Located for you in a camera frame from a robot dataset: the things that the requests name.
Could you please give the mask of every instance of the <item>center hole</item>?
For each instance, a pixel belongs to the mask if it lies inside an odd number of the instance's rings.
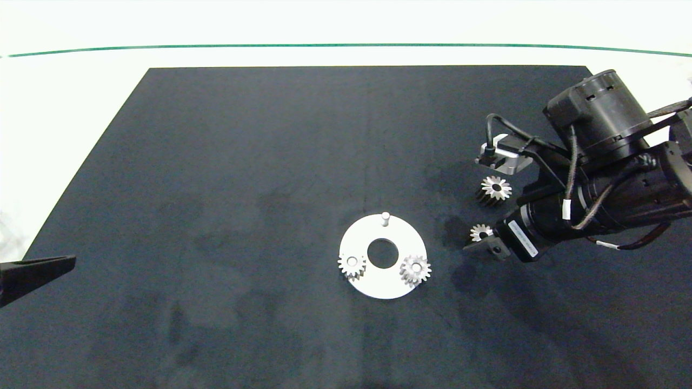
[[[374,240],[367,248],[367,257],[370,262],[380,269],[389,269],[399,259],[399,250],[386,239]]]

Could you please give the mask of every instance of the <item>green line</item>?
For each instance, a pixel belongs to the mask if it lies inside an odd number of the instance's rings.
[[[149,46],[109,46],[90,48],[70,48],[67,50],[39,51],[36,53],[10,54],[8,57],[28,57],[31,55],[79,53],[82,51],[134,50],[139,48],[248,48],[248,47],[531,47],[531,48],[575,48],[579,50],[619,51],[623,53],[672,55],[692,57],[690,53],[670,51],[638,50],[636,48],[573,46],[562,44],[507,44],[507,43],[325,43],[325,44],[164,44]]]

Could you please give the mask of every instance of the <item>white cable label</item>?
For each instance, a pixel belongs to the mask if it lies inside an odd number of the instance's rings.
[[[563,200],[563,220],[572,220],[572,200]]]
[[[601,241],[601,240],[597,240],[597,241],[596,241],[596,244],[598,244],[599,246],[612,248],[613,250],[619,250],[619,249],[620,249],[620,246],[618,246],[618,245],[616,245],[616,244],[612,244],[612,243],[608,243],[608,242],[603,242],[603,241]]]
[[[530,256],[535,257],[538,255],[538,250],[536,250],[536,247],[534,246],[533,243],[531,243],[531,240],[529,237],[524,234],[524,231],[519,227],[519,224],[517,224],[516,221],[512,220],[509,223],[507,223],[509,226],[509,229],[512,230],[514,233],[514,236],[519,239],[519,242],[524,246],[526,249],[526,252],[529,253]]]

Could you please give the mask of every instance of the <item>black cable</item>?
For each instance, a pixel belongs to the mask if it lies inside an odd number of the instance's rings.
[[[603,189],[601,194],[599,194],[596,201],[594,201],[594,203],[591,205],[591,208],[589,208],[589,212],[586,213],[586,216],[584,216],[584,218],[577,225],[573,226],[572,223],[568,221],[570,227],[572,227],[572,229],[574,230],[583,230],[586,226],[588,226],[589,223],[591,223],[591,220],[593,220],[593,218],[596,216],[596,213],[599,211],[599,208],[601,207],[603,201],[606,200],[606,198],[608,197],[608,195],[610,195],[615,186],[616,185],[614,184],[614,181],[611,181]]]
[[[574,230],[583,230],[586,228],[586,226],[589,225],[589,223],[598,213],[601,204],[603,204],[603,202],[608,198],[608,195],[610,195],[615,188],[617,188],[625,180],[629,179],[640,169],[650,168],[651,164],[655,164],[655,161],[652,161],[648,154],[641,154],[638,156],[636,161],[639,162],[639,165],[636,165],[633,168],[621,170],[620,173],[613,180],[611,180],[608,185],[605,186],[605,188],[601,191],[601,194],[599,194],[598,198],[596,198],[596,201],[594,201],[594,203],[591,205],[591,208],[589,208],[584,218],[577,225],[572,225],[572,222],[569,220],[566,221],[567,224]]]
[[[630,244],[617,245],[617,244],[613,244],[613,243],[603,242],[601,240],[597,240],[597,239],[594,239],[592,237],[586,237],[586,240],[588,240],[589,242],[592,242],[594,244],[598,244],[599,246],[606,246],[606,247],[614,248],[615,250],[637,250],[638,248],[642,248],[642,247],[646,246],[647,244],[650,244],[651,242],[655,241],[670,226],[671,226],[671,223],[669,221],[661,223],[658,226],[654,227],[654,229],[649,231],[646,235],[641,237],[639,240],[637,240],[634,243],[630,243]]]
[[[504,125],[507,129],[511,130],[513,133],[521,136],[522,138],[524,138],[526,140],[530,139],[535,144],[537,144],[539,146],[546,147],[547,149],[550,149],[554,152],[557,152],[557,153],[561,154],[562,156],[564,156],[565,158],[570,157],[569,153],[567,153],[567,150],[563,149],[562,147],[559,147],[559,146],[557,146],[553,143],[550,143],[548,141],[544,141],[543,139],[541,139],[537,136],[533,136],[533,135],[529,134],[528,132],[525,132],[524,130],[520,129],[519,127],[516,127],[515,125],[513,125],[507,119],[503,118],[500,115],[489,114],[486,117],[486,138],[487,138],[488,145],[493,146],[493,152],[495,151],[494,150],[494,144],[493,144],[493,130],[492,130],[493,120],[497,120],[498,122],[500,122],[500,124]]]
[[[567,187],[565,189],[565,200],[572,199],[572,191],[574,190],[574,182],[576,176],[576,160],[578,158],[578,150],[576,144],[576,132],[574,126],[570,126],[570,143],[572,146],[572,157],[570,158],[570,171],[567,173]]]
[[[687,100],[674,102],[673,104],[666,105],[663,108],[656,109],[654,111],[646,114],[650,119],[657,118],[659,116],[674,114],[676,112],[684,111],[685,109],[692,107],[692,98]]]

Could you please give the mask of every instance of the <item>spur gear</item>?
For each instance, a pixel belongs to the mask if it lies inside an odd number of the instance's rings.
[[[340,257],[338,263],[341,273],[348,279],[359,278],[365,273],[365,258]]]
[[[489,176],[483,179],[480,189],[476,192],[476,199],[485,206],[496,206],[507,200],[512,194],[512,187],[506,179]]]
[[[471,241],[480,242],[481,239],[493,234],[493,229],[485,224],[476,224],[471,228]]]
[[[424,257],[409,256],[404,258],[399,274],[406,284],[415,287],[430,277],[430,264]]]

